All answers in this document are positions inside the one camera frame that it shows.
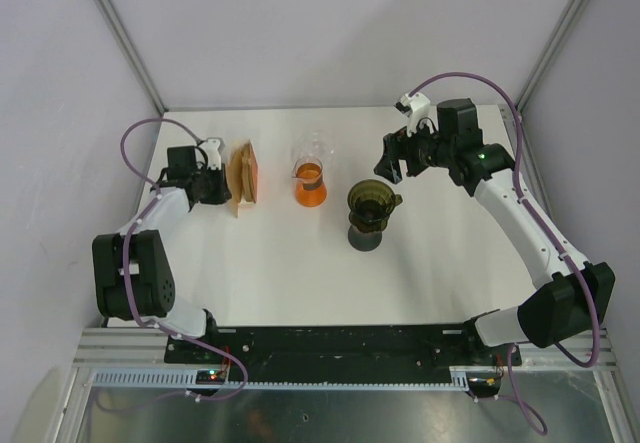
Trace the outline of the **green glass coffee dripper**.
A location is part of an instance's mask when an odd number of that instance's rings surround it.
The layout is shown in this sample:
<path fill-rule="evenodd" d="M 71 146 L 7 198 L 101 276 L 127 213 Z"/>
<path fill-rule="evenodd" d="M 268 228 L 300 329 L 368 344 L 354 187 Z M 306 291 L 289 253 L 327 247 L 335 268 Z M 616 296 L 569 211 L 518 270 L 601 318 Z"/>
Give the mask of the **green glass coffee dripper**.
<path fill-rule="evenodd" d="M 347 195 L 349 222 L 361 233 L 382 232 L 403 197 L 387 184 L 366 179 L 356 183 Z"/>

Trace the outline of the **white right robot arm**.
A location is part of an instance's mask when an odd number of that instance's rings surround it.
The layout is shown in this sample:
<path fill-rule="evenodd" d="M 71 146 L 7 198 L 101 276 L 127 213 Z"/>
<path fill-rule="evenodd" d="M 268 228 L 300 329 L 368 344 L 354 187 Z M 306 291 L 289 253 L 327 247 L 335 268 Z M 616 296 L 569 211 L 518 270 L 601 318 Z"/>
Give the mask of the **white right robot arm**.
<path fill-rule="evenodd" d="M 534 293 L 522 304 L 471 319 L 475 330 L 461 339 L 463 356 L 484 364 L 498 346 L 530 342 L 556 345 L 604 320 L 615 283 L 606 263 L 593 264 L 561 234 L 524 185 L 515 185 L 515 161 L 500 144 L 488 144 L 478 124 L 477 108 L 468 98 L 435 107 L 437 126 L 427 121 L 432 110 L 421 93 L 403 95 L 397 109 L 406 127 L 387 134 L 376 175 L 397 184 L 429 167 L 447 170 L 499 224 L 531 277 Z"/>

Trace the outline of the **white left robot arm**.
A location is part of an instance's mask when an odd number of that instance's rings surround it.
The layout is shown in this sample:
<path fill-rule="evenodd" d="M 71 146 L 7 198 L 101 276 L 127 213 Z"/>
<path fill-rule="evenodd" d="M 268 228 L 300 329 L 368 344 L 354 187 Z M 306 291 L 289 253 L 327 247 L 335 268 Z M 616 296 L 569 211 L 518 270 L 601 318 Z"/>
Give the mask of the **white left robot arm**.
<path fill-rule="evenodd" d="M 187 336 L 187 352 L 202 363 L 219 355 L 221 339 L 207 329 L 208 310 L 177 295 L 164 244 L 194 206 L 222 205 L 231 198 L 223 148 L 219 138 L 169 148 L 147 206 L 117 232 L 92 242 L 100 314 Z"/>

